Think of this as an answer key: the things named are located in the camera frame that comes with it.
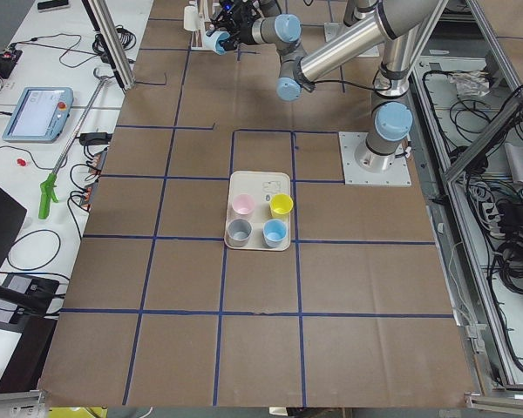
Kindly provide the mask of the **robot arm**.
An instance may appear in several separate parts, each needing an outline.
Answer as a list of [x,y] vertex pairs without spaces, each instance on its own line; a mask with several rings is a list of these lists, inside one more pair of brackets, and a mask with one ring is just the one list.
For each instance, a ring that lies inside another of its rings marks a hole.
[[224,1],[202,41],[222,55],[240,44],[272,44],[280,59],[277,96],[295,101],[302,91],[313,91],[324,75],[378,45],[384,57],[369,86],[372,92],[371,126],[355,157],[368,172],[388,170],[395,151],[406,139],[413,122],[405,94],[409,88],[410,58],[427,5],[414,4],[412,13],[395,1],[376,1],[362,19],[352,17],[344,31],[308,53],[302,45],[300,19],[285,14],[276,1]]

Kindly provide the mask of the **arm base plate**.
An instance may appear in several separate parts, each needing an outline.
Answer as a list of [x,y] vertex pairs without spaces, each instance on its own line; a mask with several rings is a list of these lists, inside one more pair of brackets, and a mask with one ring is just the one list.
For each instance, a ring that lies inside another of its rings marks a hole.
[[381,156],[366,144],[366,132],[338,133],[345,185],[409,187],[411,175],[401,145],[393,154]]

